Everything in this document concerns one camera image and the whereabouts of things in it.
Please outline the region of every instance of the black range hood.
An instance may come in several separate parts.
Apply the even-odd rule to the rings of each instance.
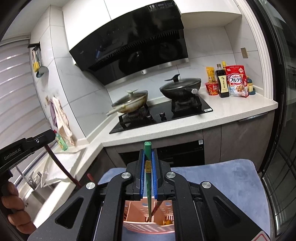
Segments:
[[[98,28],[70,50],[82,71],[102,84],[188,62],[181,14],[174,1],[126,13]]]

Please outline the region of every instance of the faucet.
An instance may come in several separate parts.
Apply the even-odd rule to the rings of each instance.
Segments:
[[[36,184],[36,182],[34,182],[34,179],[33,179],[33,173],[34,172],[32,172],[32,174],[30,175],[30,177],[27,179],[25,177],[25,175],[21,172],[21,170],[18,167],[16,167],[16,169],[19,172],[19,174],[23,177],[23,179],[27,182],[27,184],[29,184],[29,186],[31,188],[33,188],[33,190],[36,190],[37,189],[37,184]]]

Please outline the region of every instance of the soy sauce bottle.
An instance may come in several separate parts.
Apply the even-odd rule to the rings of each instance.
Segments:
[[[226,81],[226,72],[222,69],[221,64],[217,64],[217,70],[215,71],[217,81],[219,84],[219,96],[221,98],[229,97],[228,84]]]

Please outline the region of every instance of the hanging towel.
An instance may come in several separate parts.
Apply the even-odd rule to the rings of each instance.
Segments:
[[[61,107],[60,101],[57,98],[53,97],[52,102],[54,104],[54,112],[57,119],[57,128],[60,135],[63,139],[68,140],[73,146],[75,146],[75,143],[72,139],[73,133],[69,127],[69,120]]]
[[[57,118],[55,116],[54,104],[52,100],[49,101],[49,109],[50,109],[50,115],[52,116],[52,123],[55,127],[57,127]]]

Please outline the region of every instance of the human hand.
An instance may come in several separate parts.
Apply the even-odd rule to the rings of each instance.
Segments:
[[[26,211],[24,211],[25,204],[22,201],[22,199],[19,198],[17,188],[11,182],[6,183],[5,185],[6,187],[4,188],[6,188],[11,195],[1,197],[3,206],[8,209],[13,208],[18,210],[16,213],[8,215],[7,218],[9,222],[12,225],[16,226],[18,231],[20,231],[23,234],[33,233],[36,230],[36,227],[31,221],[31,217],[29,216],[29,214]]]

